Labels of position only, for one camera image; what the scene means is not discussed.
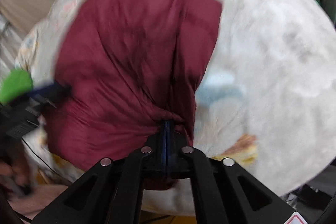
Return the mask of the floral fleece blanket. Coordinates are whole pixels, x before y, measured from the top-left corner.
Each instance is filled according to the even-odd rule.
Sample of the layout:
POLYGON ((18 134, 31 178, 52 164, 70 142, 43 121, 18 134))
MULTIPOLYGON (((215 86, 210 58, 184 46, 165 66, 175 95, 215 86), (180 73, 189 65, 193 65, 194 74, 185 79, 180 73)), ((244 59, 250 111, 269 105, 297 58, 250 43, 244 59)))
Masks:
MULTIPOLYGON (((15 65, 52 80, 84 0, 57 0, 15 65)), ((255 136, 247 170, 279 196, 335 158, 335 28, 315 0, 223 0, 217 45, 196 92, 194 145, 209 157, 255 136)))

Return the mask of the silver satin curtain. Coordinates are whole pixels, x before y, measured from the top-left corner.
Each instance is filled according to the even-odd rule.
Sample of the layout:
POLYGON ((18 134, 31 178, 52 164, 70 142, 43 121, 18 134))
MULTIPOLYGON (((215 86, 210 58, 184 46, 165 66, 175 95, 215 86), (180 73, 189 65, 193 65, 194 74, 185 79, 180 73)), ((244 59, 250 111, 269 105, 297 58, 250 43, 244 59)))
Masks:
POLYGON ((2 81, 15 67, 15 59, 17 57, 18 50, 22 44, 24 36, 17 32, 13 25, 3 15, 1 15, 0 24, 0 69, 2 81))

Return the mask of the maroon quilted puffer jacket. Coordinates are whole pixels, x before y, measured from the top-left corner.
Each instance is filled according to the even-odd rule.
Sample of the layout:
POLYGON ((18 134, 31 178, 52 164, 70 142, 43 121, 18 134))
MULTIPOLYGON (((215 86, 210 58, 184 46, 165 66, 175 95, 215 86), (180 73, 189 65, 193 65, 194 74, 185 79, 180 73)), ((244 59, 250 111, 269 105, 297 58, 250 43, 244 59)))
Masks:
POLYGON ((126 157, 169 120, 192 143, 221 13, 217 0, 86 0, 55 67, 71 95, 45 116, 50 152, 88 170, 126 157))

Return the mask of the green fabric pouch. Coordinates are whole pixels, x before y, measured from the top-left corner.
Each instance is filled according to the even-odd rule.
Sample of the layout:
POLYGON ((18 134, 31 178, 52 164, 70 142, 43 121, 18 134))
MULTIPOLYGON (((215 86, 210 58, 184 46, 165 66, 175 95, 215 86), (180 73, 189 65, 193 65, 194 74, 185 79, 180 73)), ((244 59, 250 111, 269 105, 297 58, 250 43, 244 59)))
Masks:
POLYGON ((13 69, 1 84, 1 104, 7 104, 33 89, 33 80, 28 71, 13 69))

